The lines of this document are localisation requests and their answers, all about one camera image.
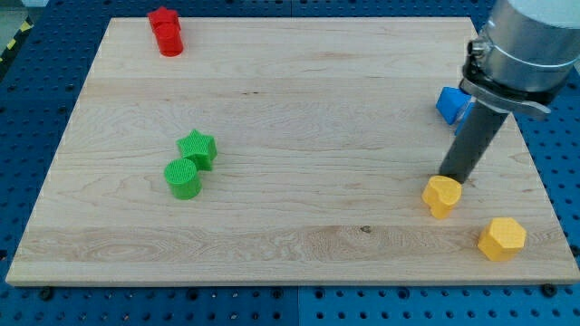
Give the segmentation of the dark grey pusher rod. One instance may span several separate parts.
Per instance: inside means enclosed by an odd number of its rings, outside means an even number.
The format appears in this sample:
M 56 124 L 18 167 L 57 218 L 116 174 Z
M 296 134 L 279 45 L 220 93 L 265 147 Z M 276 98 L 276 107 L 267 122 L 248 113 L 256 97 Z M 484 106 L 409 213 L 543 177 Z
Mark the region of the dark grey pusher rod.
M 476 101 L 443 159 L 439 174 L 463 184 L 507 117 L 507 112 L 492 110 Z

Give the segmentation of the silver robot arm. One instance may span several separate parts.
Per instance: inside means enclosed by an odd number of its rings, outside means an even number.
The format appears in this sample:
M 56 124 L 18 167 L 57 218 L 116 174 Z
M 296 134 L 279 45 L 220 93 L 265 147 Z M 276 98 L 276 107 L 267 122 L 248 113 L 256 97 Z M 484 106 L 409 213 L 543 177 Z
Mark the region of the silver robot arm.
M 459 86 L 475 102 L 440 174 L 464 183 L 510 113 L 549 115 L 578 60 L 576 0 L 497 0 L 467 47 Z

